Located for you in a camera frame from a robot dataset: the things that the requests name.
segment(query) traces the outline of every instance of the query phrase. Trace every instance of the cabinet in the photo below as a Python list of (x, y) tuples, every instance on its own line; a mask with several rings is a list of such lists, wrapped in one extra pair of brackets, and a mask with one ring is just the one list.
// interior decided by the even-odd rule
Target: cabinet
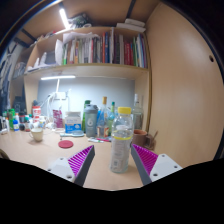
[[(47, 39), (43, 39), (36, 43), (35, 46), (25, 49), (19, 59), (19, 61), (27, 62), (26, 69), (28, 66), (33, 66), (36, 59), (43, 55), (44, 52), (52, 52), (55, 50), (55, 44), (57, 39), (63, 40), (63, 34), (69, 32), (77, 33), (90, 33), (103, 35), (103, 32), (110, 32), (111, 27), (88, 27), (79, 28), (75, 30), (62, 31)], [(133, 37), (137, 37), (138, 32), (114, 28), (115, 34), (122, 34), (124, 40), (133, 40)], [(24, 74), (11, 82), (10, 88), (10, 100), (11, 105), (16, 95), (21, 95), (22, 86), (25, 89), (25, 99), (27, 113), (31, 113), (32, 102), (37, 99), (38, 84), (42, 77), (47, 77), (52, 74), (75, 74), (76, 77), (113, 77), (121, 79), (135, 80), (135, 93), (142, 96), (142, 107), (144, 111), (143, 117), (143, 129), (148, 130), (149, 128), (149, 116), (151, 106), (151, 72), (150, 72), (150, 60), (149, 51), (146, 36), (143, 33), (144, 41), (146, 43), (146, 54), (148, 68), (140, 68), (131, 65), (120, 65), (110, 63), (82, 63), (82, 64), (67, 64), (62, 66), (53, 66), (49, 68), (42, 68), (33, 72)]]

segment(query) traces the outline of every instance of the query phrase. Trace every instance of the lamp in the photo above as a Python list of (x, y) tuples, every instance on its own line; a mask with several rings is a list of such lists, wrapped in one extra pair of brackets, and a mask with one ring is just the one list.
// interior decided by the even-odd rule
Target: lamp
[(68, 23), (68, 19), (67, 19), (66, 13), (65, 13), (63, 3), (59, 3), (59, 7), (60, 7), (59, 13), (60, 13), (61, 19), (64, 23), (64, 26), (65, 26), (66, 29), (69, 29), (70, 25)]

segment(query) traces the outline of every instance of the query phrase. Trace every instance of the cup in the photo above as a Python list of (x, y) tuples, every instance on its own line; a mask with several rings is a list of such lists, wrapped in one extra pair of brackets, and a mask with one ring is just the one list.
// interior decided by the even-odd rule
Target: cup
[(42, 128), (32, 128), (30, 130), (29, 135), (35, 141), (40, 142), (43, 139), (43, 129)]
[(152, 136), (148, 135), (146, 131), (135, 129), (132, 139), (132, 144), (141, 146), (143, 148), (150, 148)]

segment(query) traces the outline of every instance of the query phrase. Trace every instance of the white wall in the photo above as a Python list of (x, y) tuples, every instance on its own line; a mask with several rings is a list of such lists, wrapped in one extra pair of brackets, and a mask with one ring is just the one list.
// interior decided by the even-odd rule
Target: white wall
[[(55, 92), (57, 80), (40, 80), (38, 88), (38, 101), (44, 101), (48, 94)], [(112, 101), (115, 107), (134, 106), (134, 80), (115, 79), (115, 78), (87, 78), (77, 77), (75, 79), (61, 79), (59, 84), (59, 92), (65, 92), (71, 89), (69, 98), (62, 102), (62, 115), (65, 112), (81, 111), (83, 114), (85, 100), (91, 100), (91, 104), (98, 107), (102, 105), (102, 97), (107, 96), (107, 106), (111, 106)], [(60, 100), (52, 103), (52, 110), (58, 110)], [(42, 107), (42, 114), (47, 115), (46, 104)]]

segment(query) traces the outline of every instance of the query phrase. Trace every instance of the plastic bottle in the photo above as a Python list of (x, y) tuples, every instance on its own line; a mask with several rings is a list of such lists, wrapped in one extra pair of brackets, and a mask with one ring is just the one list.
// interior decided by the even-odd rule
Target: plastic bottle
[(19, 131), (19, 124), (18, 121), (16, 120), (16, 116), (13, 117), (13, 128), (14, 131)]
[(133, 123), (134, 129), (142, 129), (142, 121), (143, 121), (143, 110), (139, 105), (138, 94), (135, 94), (135, 106), (132, 111), (133, 114)]
[(20, 122), (19, 122), (19, 113), (16, 113), (16, 120), (18, 121), (18, 124), (20, 124)]
[(98, 138), (107, 138), (109, 127), (107, 125), (107, 97), (103, 97), (102, 107), (100, 111), (100, 116), (97, 120), (97, 137)]
[(9, 126), (10, 126), (10, 129), (13, 130), (13, 117), (15, 116), (15, 110), (12, 108), (12, 109), (9, 109)]
[(25, 117), (25, 131), (30, 131), (30, 121), (28, 117)]
[(46, 123), (46, 120), (45, 120), (44, 116), (40, 116), (39, 127), (45, 128), (45, 123)]
[(118, 116), (112, 124), (111, 159), (109, 169), (114, 173), (124, 173), (128, 169), (130, 145), (134, 125), (130, 107), (118, 107)]
[(115, 103), (112, 102), (111, 104), (111, 111), (110, 111), (110, 114), (108, 116), (108, 127), (109, 127), (109, 136), (111, 136), (111, 130), (112, 130), (112, 123), (114, 121), (114, 118), (115, 118), (115, 113), (114, 113), (114, 106), (115, 106)]
[(90, 104), (91, 100), (86, 100), (84, 103), (84, 110), (83, 110), (83, 117), (82, 117), (82, 130), (84, 133), (86, 133), (86, 128), (85, 128), (85, 108), (86, 105)]
[(8, 119), (8, 117), (6, 117), (5, 118), (6, 120), (6, 127), (7, 127), (7, 130), (8, 130), (8, 132), (10, 131), (10, 127), (9, 127), (9, 119)]

